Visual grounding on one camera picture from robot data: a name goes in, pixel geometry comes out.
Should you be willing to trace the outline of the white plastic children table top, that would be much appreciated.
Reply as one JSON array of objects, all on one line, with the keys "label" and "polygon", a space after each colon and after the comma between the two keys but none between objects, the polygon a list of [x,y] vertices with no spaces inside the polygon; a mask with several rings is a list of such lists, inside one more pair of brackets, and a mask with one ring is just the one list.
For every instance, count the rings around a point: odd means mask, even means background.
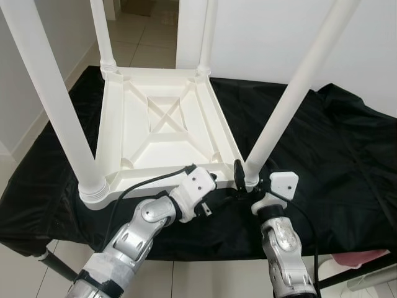
[{"label": "white plastic children table top", "polygon": [[105,80],[96,161],[110,202],[152,196],[179,185],[174,171],[198,165],[234,187],[243,156],[209,76],[194,69],[117,68]]}]

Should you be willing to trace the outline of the white plastic table leg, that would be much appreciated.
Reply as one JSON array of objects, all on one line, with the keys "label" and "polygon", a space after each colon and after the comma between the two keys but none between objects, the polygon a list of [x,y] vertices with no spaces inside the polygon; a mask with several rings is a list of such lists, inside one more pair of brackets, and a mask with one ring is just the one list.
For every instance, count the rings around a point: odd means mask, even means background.
[{"label": "white plastic table leg", "polygon": [[112,52],[110,32],[103,0],[90,0],[94,28],[96,29],[97,48],[100,53],[100,66],[103,72],[117,73],[117,64]]},{"label": "white plastic table leg", "polygon": [[0,9],[32,85],[78,179],[83,204],[91,210],[107,207],[110,187],[91,153],[71,104],[34,0],[0,0]]},{"label": "white plastic table leg", "polygon": [[289,81],[274,111],[256,140],[254,147],[243,164],[246,188],[255,187],[260,181],[263,168],[278,140],[300,108],[301,102],[310,90],[310,85],[320,68],[326,62],[332,48],[341,37],[344,29],[354,15],[361,0],[335,0],[325,20],[321,24],[317,37],[310,45],[306,56]]},{"label": "white plastic table leg", "polygon": [[210,76],[210,58],[213,47],[213,37],[215,36],[216,9],[218,9],[218,0],[207,0],[199,60],[196,68],[199,76]]}]

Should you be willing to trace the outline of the black shiny table cloth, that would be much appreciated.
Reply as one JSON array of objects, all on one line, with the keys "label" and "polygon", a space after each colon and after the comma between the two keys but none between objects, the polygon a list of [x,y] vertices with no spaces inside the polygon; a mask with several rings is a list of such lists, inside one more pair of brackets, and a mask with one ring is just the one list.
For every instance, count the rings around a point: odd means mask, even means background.
[{"label": "black shiny table cloth", "polygon": [[[307,255],[393,249],[396,233],[385,204],[396,196],[397,123],[359,96],[329,83],[310,91],[270,154],[272,170],[300,177],[297,209],[286,213]],[[108,219],[130,219],[137,198],[117,210],[89,210],[51,125],[46,125],[0,197],[0,246],[22,256],[41,253],[52,240],[100,249]],[[156,236],[148,258],[226,261],[264,258],[251,201],[233,202],[209,217],[176,222]]]}]

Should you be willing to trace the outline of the pink cloth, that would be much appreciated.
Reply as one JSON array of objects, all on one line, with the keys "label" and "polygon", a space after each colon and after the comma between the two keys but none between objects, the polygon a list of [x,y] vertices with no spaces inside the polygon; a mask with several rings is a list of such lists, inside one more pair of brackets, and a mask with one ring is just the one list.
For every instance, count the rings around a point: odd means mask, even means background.
[{"label": "pink cloth", "polygon": [[348,253],[335,253],[332,256],[337,264],[340,266],[347,266],[354,269],[359,269],[363,264],[377,260],[381,256],[388,255],[388,250],[369,250]]}]

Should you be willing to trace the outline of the black metal table leg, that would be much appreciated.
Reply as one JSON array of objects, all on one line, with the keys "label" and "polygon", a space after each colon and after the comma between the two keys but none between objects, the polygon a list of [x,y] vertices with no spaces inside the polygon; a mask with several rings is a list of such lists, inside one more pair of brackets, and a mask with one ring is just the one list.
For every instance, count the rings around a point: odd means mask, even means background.
[{"label": "black metal table leg", "polygon": [[319,289],[325,289],[326,287],[335,286],[341,282],[346,282],[354,278],[359,278],[360,276],[373,273],[380,269],[385,269],[386,267],[393,266],[397,264],[397,253],[395,251],[389,251],[388,255],[381,256],[377,260],[367,262],[359,268],[352,268],[342,273],[329,276],[323,280],[318,281],[317,286]]},{"label": "black metal table leg", "polygon": [[37,261],[45,264],[48,269],[54,270],[56,273],[62,275],[62,277],[68,281],[74,281],[78,276],[78,274],[74,272],[74,270],[71,269],[67,264],[65,264],[65,262],[60,260],[56,255],[48,250],[40,256],[35,256],[35,258],[37,259]]}]

